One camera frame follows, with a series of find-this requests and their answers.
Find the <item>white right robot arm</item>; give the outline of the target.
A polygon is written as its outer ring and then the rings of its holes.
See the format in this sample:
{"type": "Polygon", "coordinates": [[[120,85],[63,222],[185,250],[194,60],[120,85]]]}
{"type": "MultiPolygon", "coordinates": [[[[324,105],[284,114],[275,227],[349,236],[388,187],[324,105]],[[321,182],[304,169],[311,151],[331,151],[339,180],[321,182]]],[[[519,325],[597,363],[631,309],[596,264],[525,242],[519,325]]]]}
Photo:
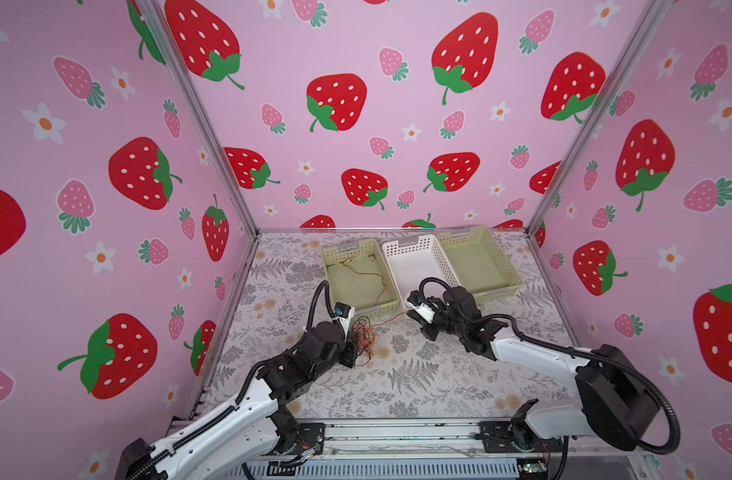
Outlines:
{"type": "Polygon", "coordinates": [[[621,451],[677,451],[682,429],[672,403],[618,348],[561,346],[523,332],[509,314],[481,313],[473,295],[439,278],[425,278],[407,299],[408,315],[430,341],[456,337],[474,355],[529,368],[572,388],[564,402],[525,402],[503,439],[522,451],[561,437],[596,437],[621,451]]]}

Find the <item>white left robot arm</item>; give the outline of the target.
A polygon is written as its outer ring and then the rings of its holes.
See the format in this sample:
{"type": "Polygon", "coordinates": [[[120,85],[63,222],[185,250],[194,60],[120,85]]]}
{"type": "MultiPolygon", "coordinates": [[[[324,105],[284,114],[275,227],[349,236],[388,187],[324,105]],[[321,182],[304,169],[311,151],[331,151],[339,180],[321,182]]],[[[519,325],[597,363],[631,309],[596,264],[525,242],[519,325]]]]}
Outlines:
{"type": "Polygon", "coordinates": [[[239,392],[178,432],[148,444],[139,438],[122,452],[117,479],[216,479],[274,450],[285,453],[299,436],[287,405],[306,394],[333,367],[355,366],[348,337],[353,307],[330,299],[322,281],[311,301],[302,337],[253,365],[239,392]]]}

